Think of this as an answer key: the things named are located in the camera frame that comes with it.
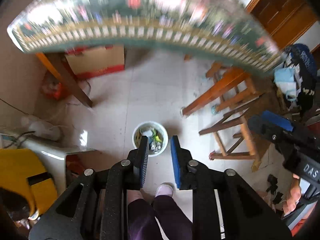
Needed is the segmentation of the person right hand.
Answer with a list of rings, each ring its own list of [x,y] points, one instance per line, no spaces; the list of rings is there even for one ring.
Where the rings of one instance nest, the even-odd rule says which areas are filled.
[[[283,205],[283,212],[285,216],[295,210],[296,205],[301,198],[301,188],[299,185],[299,180],[299,176],[293,174],[290,191]]]

